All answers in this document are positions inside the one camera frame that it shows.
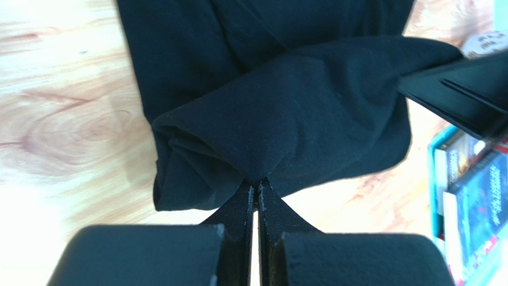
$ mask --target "folded black garment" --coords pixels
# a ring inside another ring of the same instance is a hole
[[[285,196],[399,163],[411,133],[398,78],[461,59],[400,36],[411,6],[120,0],[159,156],[156,209],[217,208],[243,178]]]

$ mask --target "wooden floor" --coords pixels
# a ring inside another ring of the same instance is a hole
[[[418,0],[405,34],[460,45],[491,29],[492,0]],[[429,235],[426,147],[445,123],[410,111],[398,167],[285,200],[326,232]],[[155,159],[114,1],[0,1],[0,285],[44,285],[86,225],[206,218],[154,211]]]

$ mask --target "black cloth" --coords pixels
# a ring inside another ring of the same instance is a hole
[[[156,140],[157,210],[379,172],[411,141],[402,74],[461,59],[403,38],[412,0],[119,0]]]

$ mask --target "paper tag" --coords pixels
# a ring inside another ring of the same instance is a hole
[[[481,58],[508,49],[508,31],[496,31],[469,37],[462,45],[468,59]]]

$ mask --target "stack of books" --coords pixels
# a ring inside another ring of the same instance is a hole
[[[508,156],[450,126],[429,146],[432,234],[457,286],[508,285]]]

